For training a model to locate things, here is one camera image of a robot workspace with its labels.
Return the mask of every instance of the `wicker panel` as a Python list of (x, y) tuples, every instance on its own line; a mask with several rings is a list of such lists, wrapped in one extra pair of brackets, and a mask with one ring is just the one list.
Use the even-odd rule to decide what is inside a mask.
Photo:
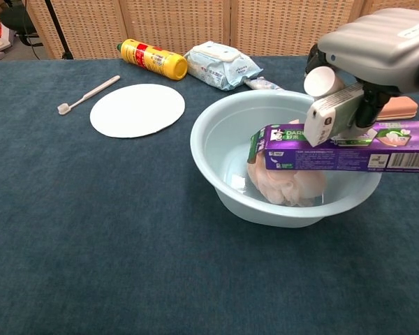
[(52, 0), (74, 59), (118, 58), (127, 38), (118, 0)]
[(237, 0), (231, 43), (249, 55), (301, 55), (323, 35), (357, 18), (358, 0)]
[(229, 44), (229, 0), (120, 0), (130, 38), (184, 54), (213, 40)]
[(28, 0), (27, 11), (41, 37), (43, 46), (52, 59), (61, 59), (64, 49), (44, 0)]
[(362, 15), (371, 14), (376, 10), (392, 7), (419, 10), (419, 0), (366, 0)]

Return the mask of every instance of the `purple toothpaste box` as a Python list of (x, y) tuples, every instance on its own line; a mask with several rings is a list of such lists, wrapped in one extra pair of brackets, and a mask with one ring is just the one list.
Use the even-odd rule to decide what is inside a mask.
[(376, 122), (355, 138), (333, 137), (313, 147), (304, 124), (275, 124), (251, 137), (248, 163), (264, 151), (268, 170), (419, 172), (419, 121)]

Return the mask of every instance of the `water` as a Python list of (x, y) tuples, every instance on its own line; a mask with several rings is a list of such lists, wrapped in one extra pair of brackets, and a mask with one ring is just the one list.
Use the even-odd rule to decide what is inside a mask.
[[(245, 143), (233, 147), (226, 154), (222, 161), (218, 174), (220, 178), (234, 188), (237, 192), (247, 195), (250, 198), (267, 202), (267, 199), (259, 192), (259, 190), (251, 182), (247, 173), (247, 158), (249, 155), (250, 144)], [(325, 175), (328, 179), (328, 187), (324, 194), (314, 199), (314, 206), (320, 206), (329, 202), (333, 202), (342, 198), (341, 190), (338, 185), (344, 185), (345, 178), (350, 183), (350, 172), (344, 171), (326, 171)]]

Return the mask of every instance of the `dark blue tablecloth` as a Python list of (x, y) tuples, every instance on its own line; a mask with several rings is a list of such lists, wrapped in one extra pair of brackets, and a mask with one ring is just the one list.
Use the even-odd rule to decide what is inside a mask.
[[(302, 91), (305, 59), (256, 61)], [(183, 95), (176, 124), (132, 140), (91, 127), (100, 97), (147, 82)], [(246, 89), (120, 60), (0, 63), (0, 335), (419, 334), (418, 175), (385, 174), (359, 207), (308, 228), (247, 223), (189, 150), (198, 115)]]

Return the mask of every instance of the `white paper plate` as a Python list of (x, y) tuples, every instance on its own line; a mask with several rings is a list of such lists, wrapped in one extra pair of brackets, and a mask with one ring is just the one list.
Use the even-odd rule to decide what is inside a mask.
[(140, 137), (175, 123), (184, 112), (183, 96), (170, 87), (138, 84), (102, 97), (90, 112), (90, 122), (109, 137)]

